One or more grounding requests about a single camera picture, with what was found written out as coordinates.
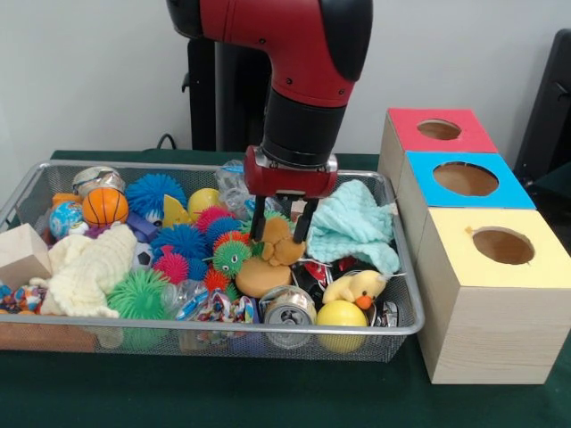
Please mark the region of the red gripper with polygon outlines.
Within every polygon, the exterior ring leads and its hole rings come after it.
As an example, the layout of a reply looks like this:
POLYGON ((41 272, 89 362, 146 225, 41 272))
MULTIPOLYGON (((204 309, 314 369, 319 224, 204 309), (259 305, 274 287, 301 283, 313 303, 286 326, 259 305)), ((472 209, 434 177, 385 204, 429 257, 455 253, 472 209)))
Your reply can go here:
POLYGON ((305 200, 301 216, 294 230, 294 242, 303 243, 308 235, 312 216, 319 205, 319 199, 329 196, 337 179, 337 171, 309 169, 272 169, 259 165, 244 168, 246 186, 255 196, 250 238, 259 242, 265 227, 266 197, 294 195, 309 198, 305 200))

